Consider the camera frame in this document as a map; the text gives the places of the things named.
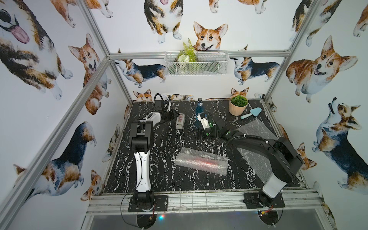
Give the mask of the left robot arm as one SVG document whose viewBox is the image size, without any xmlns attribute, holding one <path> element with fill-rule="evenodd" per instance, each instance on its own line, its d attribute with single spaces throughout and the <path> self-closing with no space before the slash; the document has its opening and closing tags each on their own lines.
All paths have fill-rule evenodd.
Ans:
<svg viewBox="0 0 368 230">
<path fill-rule="evenodd" d="M 155 100 L 153 110 L 131 124 L 129 146 L 136 162 L 137 182 L 133 202 L 137 208 L 149 211 L 155 207 L 154 192 L 150 183 L 150 152 L 154 145 L 154 127 L 171 122 L 179 116 L 167 100 Z"/>
</svg>

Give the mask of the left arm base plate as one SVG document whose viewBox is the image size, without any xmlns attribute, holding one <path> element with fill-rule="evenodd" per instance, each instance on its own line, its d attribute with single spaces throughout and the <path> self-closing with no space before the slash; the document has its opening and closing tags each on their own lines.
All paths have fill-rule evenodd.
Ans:
<svg viewBox="0 0 368 230">
<path fill-rule="evenodd" d="M 128 212 L 157 212 L 168 210 L 168 196 L 167 195 L 155 195 L 151 201 L 136 202 L 130 201 Z"/>
</svg>

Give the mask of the grey tape dispenser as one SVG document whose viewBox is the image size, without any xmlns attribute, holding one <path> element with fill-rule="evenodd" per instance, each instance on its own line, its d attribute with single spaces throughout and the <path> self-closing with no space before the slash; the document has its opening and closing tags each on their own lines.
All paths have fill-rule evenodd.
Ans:
<svg viewBox="0 0 368 230">
<path fill-rule="evenodd" d="M 180 113 L 179 116 L 177 117 L 177 120 L 176 120 L 176 123 L 175 123 L 175 128 L 179 129 L 179 130 L 184 129 L 185 120 L 186 120 L 185 114 Z"/>
</svg>

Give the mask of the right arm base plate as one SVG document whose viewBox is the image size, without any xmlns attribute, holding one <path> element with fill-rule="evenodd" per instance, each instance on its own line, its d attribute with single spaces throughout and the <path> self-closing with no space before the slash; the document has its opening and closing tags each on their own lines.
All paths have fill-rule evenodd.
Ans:
<svg viewBox="0 0 368 230">
<path fill-rule="evenodd" d="M 258 193 L 244 193 L 243 203 L 246 204 L 248 209 L 261 209 L 261 208 L 284 208 L 285 203 L 283 201 L 281 193 L 278 193 L 276 197 L 270 198 L 264 192 Z"/>
</svg>

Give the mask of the blue wine bottle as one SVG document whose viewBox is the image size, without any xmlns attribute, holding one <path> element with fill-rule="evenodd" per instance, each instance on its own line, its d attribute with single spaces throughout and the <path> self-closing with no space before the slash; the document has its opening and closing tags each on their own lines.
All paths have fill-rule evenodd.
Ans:
<svg viewBox="0 0 368 230">
<path fill-rule="evenodd" d="M 198 117 L 204 113 L 203 99 L 202 98 L 198 98 L 197 106 L 196 106 L 196 109 L 195 110 L 196 110 L 195 111 L 196 119 L 199 120 Z"/>
</svg>

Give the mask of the bubble wrap sheet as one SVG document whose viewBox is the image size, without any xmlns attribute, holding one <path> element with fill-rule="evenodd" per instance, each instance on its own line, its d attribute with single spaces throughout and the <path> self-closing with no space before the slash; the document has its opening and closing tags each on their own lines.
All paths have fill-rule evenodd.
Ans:
<svg viewBox="0 0 368 230">
<path fill-rule="evenodd" d="M 238 149 L 262 183 L 266 183 L 277 172 L 284 173 L 280 155 L 271 146 L 276 135 L 260 120 L 255 119 L 237 129 L 241 138 L 233 140 Z"/>
<path fill-rule="evenodd" d="M 191 148 L 182 148 L 175 158 L 177 166 L 224 176 L 227 175 L 228 161 L 227 157 Z"/>
</svg>

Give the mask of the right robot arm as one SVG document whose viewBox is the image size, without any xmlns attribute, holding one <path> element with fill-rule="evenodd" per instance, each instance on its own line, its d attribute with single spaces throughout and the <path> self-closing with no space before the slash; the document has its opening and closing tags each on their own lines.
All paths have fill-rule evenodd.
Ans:
<svg viewBox="0 0 368 230">
<path fill-rule="evenodd" d="M 301 156 L 284 137 L 276 140 L 264 139 L 260 136 L 249 135 L 235 129 L 223 127 L 216 122 L 211 113 L 197 115 L 205 131 L 205 136 L 213 138 L 219 143 L 231 145 L 235 148 L 248 150 L 269 160 L 272 173 L 259 191 L 257 200 L 260 205 L 269 207 L 282 189 L 291 183 L 303 165 Z"/>
</svg>

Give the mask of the red wine bottle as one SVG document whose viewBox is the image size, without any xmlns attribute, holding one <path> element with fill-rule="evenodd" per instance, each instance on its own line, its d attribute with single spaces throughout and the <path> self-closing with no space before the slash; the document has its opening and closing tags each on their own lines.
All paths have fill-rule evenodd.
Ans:
<svg viewBox="0 0 368 230">
<path fill-rule="evenodd" d="M 193 158 L 190 163 L 196 167 L 220 167 L 222 165 L 222 161 L 200 157 Z"/>
</svg>

